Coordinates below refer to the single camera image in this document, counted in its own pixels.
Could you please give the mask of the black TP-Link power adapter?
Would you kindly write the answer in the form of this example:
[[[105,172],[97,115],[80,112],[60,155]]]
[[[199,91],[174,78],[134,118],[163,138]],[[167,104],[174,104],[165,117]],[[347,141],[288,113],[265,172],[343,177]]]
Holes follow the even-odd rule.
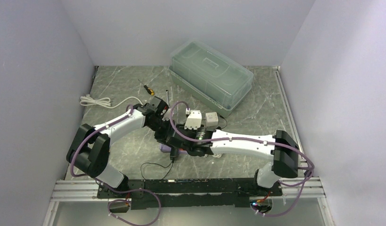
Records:
[[[171,148],[172,148],[172,150],[171,150],[171,152],[169,153],[169,157],[170,157],[170,161],[171,161],[171,162],[170,162],[167,166],[161,165],[161,164],[159,164],[159,163],[153,163],[153,162],[145,162],[145,163],[141,164],[141,166],[140,166],[140,174],[141,174],[141,176],[143,177],[143,179],[146,179],[146,178],[144,177],[144,174],[143,174],[143,166],[144,166],[144,165],[156,165],[156,166],[160,166],[160,167],[163,168],[163,169],[169,168],[169,170],[168,170],[167,173],[161,178],[161,180],[165,179],[165,178],[168,176],[168,174],[170,173],[171,169],[173,168],[174,162],[176,161],[177,157],[179,156],[179,152],[178,152],[179,149],[178,149],[178,148],[175,148],[175,147],[171,147]]]

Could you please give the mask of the white tiger cube socket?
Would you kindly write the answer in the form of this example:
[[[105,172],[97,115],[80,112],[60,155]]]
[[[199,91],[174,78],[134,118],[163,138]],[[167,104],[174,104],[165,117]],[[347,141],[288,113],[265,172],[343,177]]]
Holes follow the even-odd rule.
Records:
[[[216,112],[210,112],[205,114],[205,124],[207,127],[217,126],[219,123],[218,114]]]

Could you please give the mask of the purple USB hub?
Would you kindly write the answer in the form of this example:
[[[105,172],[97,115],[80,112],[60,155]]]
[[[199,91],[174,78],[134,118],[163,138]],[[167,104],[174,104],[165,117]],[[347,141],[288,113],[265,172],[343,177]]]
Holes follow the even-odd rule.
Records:
[[[170,153],[172,150],[171,147],[167,146],[167,145],[163,145],[163,144],[160,144],[160,151],[163,152],[163,153]],[[179,153],[187,153],[185,150],[183,149],[179,149],[178,150]]]

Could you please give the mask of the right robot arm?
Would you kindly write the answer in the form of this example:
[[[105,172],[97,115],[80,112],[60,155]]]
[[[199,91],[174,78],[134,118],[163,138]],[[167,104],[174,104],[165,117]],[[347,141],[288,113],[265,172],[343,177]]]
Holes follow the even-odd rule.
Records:
[[[164,142],[167,146],[187,151],[191,156],[240,154],[266,160],[252,184],[257,195],[265,195],[281,178],[298,176],[298,146],[282,130],[277,130],[274,135],[251,136],[221,129],[206,130],[201,127],[189,130],[178,126],[170,128]]]

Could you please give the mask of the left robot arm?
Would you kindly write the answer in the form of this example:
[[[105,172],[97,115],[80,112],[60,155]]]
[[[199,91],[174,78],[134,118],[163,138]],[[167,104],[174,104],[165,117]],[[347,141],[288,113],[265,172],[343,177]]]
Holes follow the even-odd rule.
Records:
[[[77,168],[82,171],[81,176],[89,176],[110,187],[115,197],[124,197],[129,190],[129,179],[108,162],[111,145],[143,127],[156,132],[157,140],[165,141],[170,123],[163,118],[168,110],[169,105],[164,100],[153,97],[144,105],[128,105],[125,113],[108,122],[81,125],[66,155],[71,175],[78,176],[74,172]]]

